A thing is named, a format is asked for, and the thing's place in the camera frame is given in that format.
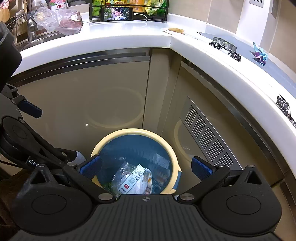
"blue gripper pad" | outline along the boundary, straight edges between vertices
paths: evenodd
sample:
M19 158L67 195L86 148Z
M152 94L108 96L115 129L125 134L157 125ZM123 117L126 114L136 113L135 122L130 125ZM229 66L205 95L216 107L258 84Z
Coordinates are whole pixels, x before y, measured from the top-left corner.
M93 179L94 176L101 170L102 160L99 155L94 155L85 162L77 166L77 171L88 179Z
M216 168L198 156L192 158L192 172L202 181L212 175Z
M22 112L25 112L34 118L42 116L42 110L27 100L21 101L17 106Z

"smartphone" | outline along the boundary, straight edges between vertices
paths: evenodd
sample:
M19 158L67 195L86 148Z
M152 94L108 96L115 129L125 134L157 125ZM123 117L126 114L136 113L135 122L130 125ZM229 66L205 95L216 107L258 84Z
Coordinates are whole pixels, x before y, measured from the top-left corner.
M101 22L133 20L132 7L104 7L100 12Z

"brown cloth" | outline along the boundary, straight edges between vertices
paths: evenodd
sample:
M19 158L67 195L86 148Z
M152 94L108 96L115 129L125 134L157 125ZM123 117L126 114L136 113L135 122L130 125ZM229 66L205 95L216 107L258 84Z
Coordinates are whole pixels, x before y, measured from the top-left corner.
M18 231L10 216L10 208L30 174L30 171L23 169L9 179L0 181L0 241L10 239Z

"stainless steel trim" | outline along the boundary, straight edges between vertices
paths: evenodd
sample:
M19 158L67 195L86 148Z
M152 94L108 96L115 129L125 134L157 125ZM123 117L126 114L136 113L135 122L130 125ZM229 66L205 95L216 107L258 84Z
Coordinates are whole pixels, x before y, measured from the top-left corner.
M37 37L36 40L33 40L30 42L28 39L26 39L26 40L23 40L22 42L15 44L15 46L19 51L23 51L23 50L33 47L35 45L38 45L38 44L41 44L41 43L44 43L44 42L47 42L47 41L50 41L53 39L65 37L65 35L63 35L62 33L58 32L58 31L54 31L54 32L45 32L42 34L38 34L36 37Z
M13 76L9 84L19 87L39 79L77 69L139 61L150 61L149 48L118 49L84 54L24 71Z
M284 181L280 184L280 188L283 191L296 224L296 179L291 171L285 174Z
M284 178L289 167L270 137L251 114L219 83L196 67L190 61L183 59L181 66L195 76L206 88L208 88L242 124L260 147L265 157L275 167L278 176Z

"charging cable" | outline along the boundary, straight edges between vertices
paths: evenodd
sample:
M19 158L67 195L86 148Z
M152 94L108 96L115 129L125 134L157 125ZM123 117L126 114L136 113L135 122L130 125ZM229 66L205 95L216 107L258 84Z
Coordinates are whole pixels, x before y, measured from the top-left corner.
M144 17L146 18L146 21L139 21L139 22L141 22L141 23L148 22L148 18L147 18L147 16L146 16L146 15L144 15L144 14L141 14L141 13L135 13L135 12L134 12L134 15L142 15L142 16L144 16Z

